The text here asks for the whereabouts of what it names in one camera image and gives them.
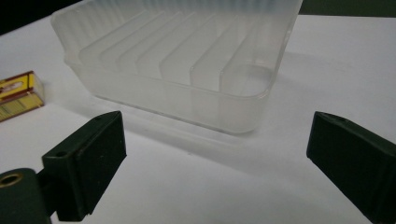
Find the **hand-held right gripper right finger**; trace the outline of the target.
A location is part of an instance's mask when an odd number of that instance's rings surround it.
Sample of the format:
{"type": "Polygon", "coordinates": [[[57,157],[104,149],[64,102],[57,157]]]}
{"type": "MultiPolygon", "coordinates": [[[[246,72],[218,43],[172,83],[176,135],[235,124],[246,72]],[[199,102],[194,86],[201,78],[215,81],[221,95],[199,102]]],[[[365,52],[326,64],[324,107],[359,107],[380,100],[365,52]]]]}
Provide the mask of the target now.
{"type": "Polygon", "coordinates": [[[372,223],[396,224],[396,144],[317,111],[306,156],[372,223]]]}

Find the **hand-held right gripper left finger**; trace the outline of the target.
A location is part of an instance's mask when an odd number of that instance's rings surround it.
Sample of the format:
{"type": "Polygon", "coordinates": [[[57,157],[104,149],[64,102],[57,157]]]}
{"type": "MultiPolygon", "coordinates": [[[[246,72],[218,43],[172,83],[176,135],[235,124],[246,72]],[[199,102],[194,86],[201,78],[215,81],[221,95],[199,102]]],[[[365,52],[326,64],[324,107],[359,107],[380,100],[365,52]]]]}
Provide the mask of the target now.
{"type": "Polygon", "coordinates": [[[90,215],[126,158],[122,114],[97,116],[42,156],[41,187],[50,215],[81,221],[90,215]]]}

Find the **translucent plastic divided box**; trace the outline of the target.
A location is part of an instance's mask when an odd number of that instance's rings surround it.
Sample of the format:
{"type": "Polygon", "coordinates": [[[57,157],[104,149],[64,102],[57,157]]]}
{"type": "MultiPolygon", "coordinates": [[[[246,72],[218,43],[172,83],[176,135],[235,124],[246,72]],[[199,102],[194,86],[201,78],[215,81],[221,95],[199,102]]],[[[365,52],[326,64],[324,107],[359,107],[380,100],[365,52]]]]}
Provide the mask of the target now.
{"type": "Polygon", "coordinates": [[[51,16],[93,95],[226,133],[262,119],[304,0],[81,0],[51,16]]]}

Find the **yellow striped small box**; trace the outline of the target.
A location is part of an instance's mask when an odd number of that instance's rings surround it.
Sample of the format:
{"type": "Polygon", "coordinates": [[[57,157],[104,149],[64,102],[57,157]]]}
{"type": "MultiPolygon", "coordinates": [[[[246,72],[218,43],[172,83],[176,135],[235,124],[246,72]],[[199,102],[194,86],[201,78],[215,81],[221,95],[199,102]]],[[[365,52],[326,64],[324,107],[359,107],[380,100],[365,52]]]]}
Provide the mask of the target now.
{"type": "Polygon", "coordinates": [[[34,71],[0,80],[0,122],[44,105],[44,86],[34,71]]]}

